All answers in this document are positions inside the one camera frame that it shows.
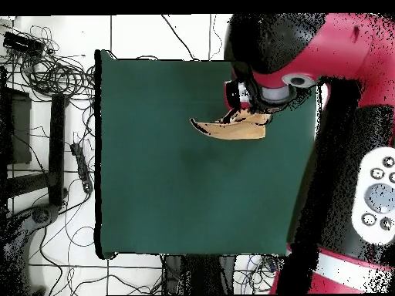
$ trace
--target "white circle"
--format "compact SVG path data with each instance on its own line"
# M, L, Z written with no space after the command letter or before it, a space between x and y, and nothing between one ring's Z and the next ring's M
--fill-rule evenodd
M387 217L384 217L381 221L380 221L380 226L382 229L384 230L390 230L391 229L391 220L388 219Z
M387 156L383 160L383 165L387 168L391 168L395 164L395 160L390 156Z
M296 85L296 84L293 84L291 82L292 79L303 79L305 82L302 85ZM307 89L307 88L309 88L309 87L311 87L311 86L316 84L316 81L314 79L312 79L312 78L310 78L310 77L308 77L306 75L302 75L302 74L288 74L288 75L285 75L285 76L282 77L282 81L285 84L289 84L289 85L292 85L294 87L299 87L299 88L302 88L302 89Z
M367 226L373 226L376 223L376 217L372 214L364 214L362 216L363 223Z
M372 170L372 177L375 180L379 180L383 178L383 176L384 176L384 172L380 168L375 168Z

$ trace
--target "white button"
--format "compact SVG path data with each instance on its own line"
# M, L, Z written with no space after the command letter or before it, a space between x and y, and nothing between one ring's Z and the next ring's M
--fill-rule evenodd
M390 229L391 229L391 220L388 219L387 217L384 217L384 218L380 221L380 226L381 226L381 228L383 228L384 230L390 230Z
M376 223L376 217L374 217L372 214L364 214L362 216L362 222L366 226L373 226Z
M375 169L372 169L372 171L370 172L370 175L375 180L380 180L381 178L384 177L384 172L380 168L375 168Z
M383 160L383 165L387 168L391 168L395 164L395 160L390 156L386 156Z

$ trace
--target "electronic device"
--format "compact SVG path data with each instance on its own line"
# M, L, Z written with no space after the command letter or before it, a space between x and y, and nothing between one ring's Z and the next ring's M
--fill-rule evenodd
M30 152L30 110L32 109L32 100L27 92L18 91L5 87L4 92L11 95L12 110L12 156L8 159L8 164L30 163L32 154Z
M4 34L3 46L19 53L25 53L36 59L42 56L42 51L44 50L43 43L11 32Z
M0 20L5 20L5 21L15 21L17 16L0 16Z
M83 191L86 194L91 194L93 192L93 184L90 179L89 167L86 164L85 156L83 155L83 148L78 143L73 143L70 145L71 153L76 157L78 165L78 177L83 183Z
M358 235L375 245L395 238L395 149L379 147L362 159L352 223Z

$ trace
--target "white floor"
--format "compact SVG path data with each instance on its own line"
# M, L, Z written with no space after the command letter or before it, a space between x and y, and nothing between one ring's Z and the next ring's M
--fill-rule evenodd
M215 19L214 30L223 40L225 37L227 21L231 15L218 14ZM166 15L177 34L189 47L192 55L197 59L208 59L209 44L209 22L210 15ZM45 16L45 17L18 17L15 21L15 28L21 32L29 32L34 25L48 27L52 31L52 38L59 45L60 56L77 56L75 60L81 62L85 69L94 64L93 53L96 49L109 49L117 58L135 58L138 56L152 55L159 59L185 59L190 60L188 51L170 30L167 23L160 15L118 15L112 17L112 33L110 33L110 16ZM0 33L7 29L0 26ZM211 54L212 59L221 60L223 58L223 47L221 40L211 33ZM15 75L15 82L21 82L21 78ZM30 89L31 98L36 99ZM80 107L88 106L87 101L75 101ZM50 104L34 102L32 104L31 127L42 126L46 134L49 135ZM85 126L82 122L82 111L73 106L69 106L66 112L66 141L71 143L79 136L83 135ZM41 129L34 129L34 134L43 135ZM91 137L93 150L85 144L85 156L90 160L94 156L94 139ZM49 142L46 138L31 137L31 145L36 151L42 165L48 169ZM76 171L76 161L71 153L65 153L65 170ZM26 165L15 165L15 169L20 170L39 170L39 165L33 157L32 162ZM15 176L30 172L15 172ZM65 187L78 178L77 173L65 173ZM46 194L46 190L36 191L9 201L9 209L18 212L32 205L38 197ZM70 189L69 207L80 203L85 197L81 183L77 180ZM114 277L106 279L107 261L100 260L94 251L93 229L83 228L79 231L73 241L84 247L75 244L70 245L70 240L64 229L66 221L75 214L73 220L67 224L67 231L72 237L81 227L93 227L95 221L94 214L94 194L78 210L71 210L66 215L62 215L52 225L48 227L46 242L43 248L45 255L62 268L62 278L56 285L52 294L70 295L71 290L66 287L68 267L75 267L71 270L73 276L73 289L77 295L122 295L129 294L133 289L122 284ZM50 288L55 284L59 277L59 269L47 262L38 252L39 245L43 237L43 230L39 231L32 242L30 249L30 272L32 283L35 285L45 285L49 293ZM236 264L237 269L246 269L248 256L239 256ZM109 273L116 275L122 281L137 287L146 285L152 287L160 276L161 263L158 256L120 254L109 263ZM241 282L245 276L235 273L235 280ZM94 281L103 278L102 281L95 283L82 284L76 289L77 285L83 281ZM235 284L235 293L240 294L240 286Z

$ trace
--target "black stand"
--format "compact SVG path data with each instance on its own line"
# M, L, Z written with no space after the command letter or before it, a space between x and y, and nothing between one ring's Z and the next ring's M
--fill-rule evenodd
M168 255L164 260L163 294L230 295L236 256Z
M52 96L49 135L49 172L8 178L12 155L12 93L6 87L7 71L0 67L0 295L31 295L29 245L31 236L58 217L66 191L63 189L66 97ZM49 203L7 217L8 198L48 187Z

